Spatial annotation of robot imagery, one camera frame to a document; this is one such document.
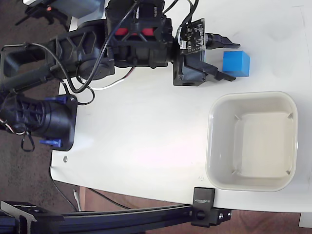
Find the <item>circuit board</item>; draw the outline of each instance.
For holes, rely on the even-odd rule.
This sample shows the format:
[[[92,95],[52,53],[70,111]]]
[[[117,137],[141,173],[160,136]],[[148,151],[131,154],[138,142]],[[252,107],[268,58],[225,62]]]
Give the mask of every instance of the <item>circuit board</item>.
[[[182,54],[191,54],[206,49],[205,42],[205,19],[200,19],[190,23],[183,30],[181,35],[184,48],[181,50]]]

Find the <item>blue cube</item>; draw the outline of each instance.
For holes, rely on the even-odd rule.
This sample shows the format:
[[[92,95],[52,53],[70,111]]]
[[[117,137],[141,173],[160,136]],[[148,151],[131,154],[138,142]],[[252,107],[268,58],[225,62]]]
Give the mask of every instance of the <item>blue cube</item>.
[[[226,51],[223,54],[223,72],[233,77],[249,76],[250,57],[244,51]]]

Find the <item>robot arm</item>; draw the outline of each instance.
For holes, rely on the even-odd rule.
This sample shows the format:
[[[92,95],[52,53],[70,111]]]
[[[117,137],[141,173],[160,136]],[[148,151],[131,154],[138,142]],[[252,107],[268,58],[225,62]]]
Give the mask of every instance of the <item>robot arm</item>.
[[[176,86],[235,79],[205,63],[203,52],[238,48],[239,44],[217,34],[205,34],[203,20],[183,25],[181,36],[174,38],[171,19],[163,10],[164,1],[159,0],[110,0],[105,9],[107,19],[83,23],[77,30],[56,36],[45,44],[5,46],[0,58],[2,128],[42,137],[42,143],[54,149],[67,151],[72,147],[79,104],[75,96],[68,93],[38,101],[21,95],[51,78],[67,79],[70,84],[71,77],[88,80],[92,76],[91,80],[96,80],[113,75],[115,66],[156,68],[172,62]],[[20,74],[24,64],[34,61],[44,64]]]

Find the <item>white tabletop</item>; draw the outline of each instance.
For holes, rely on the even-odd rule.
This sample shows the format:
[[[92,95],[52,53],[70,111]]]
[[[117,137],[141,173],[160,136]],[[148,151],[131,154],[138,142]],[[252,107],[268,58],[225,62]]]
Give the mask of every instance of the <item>white tabletop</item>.
[[[166,0],[166,6],[172,1]],[[180,0],[168,13],[174,30],[189,9]],[[217,190],[215,207],[312,212],[312,2],[310,0],[200,0],[193,20],[251,57],[250,77],[174,87],[173,67],[137,68],[123,83],[96,92],[78,107],[75,143],[53,151],[53,179],[105,191],[192,204],[193,188],[213,186],[205,172],[208,113],[229,93],[284,91],[298,107],[298,159],[292,182],[279,192]],[[223,50],[207,51],[222,69]],[[120,78],[94,81],[101,87]],[[87,101],[87,91],[78,95]]]

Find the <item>plastic container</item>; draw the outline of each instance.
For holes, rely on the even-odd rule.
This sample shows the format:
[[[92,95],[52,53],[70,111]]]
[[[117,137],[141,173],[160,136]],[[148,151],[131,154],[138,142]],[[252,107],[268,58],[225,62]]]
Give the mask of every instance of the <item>plastic container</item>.
[[[219,189],[274,192],[296,170],[298,111],[283,92],[231,94],[209,113],[206,172]]]

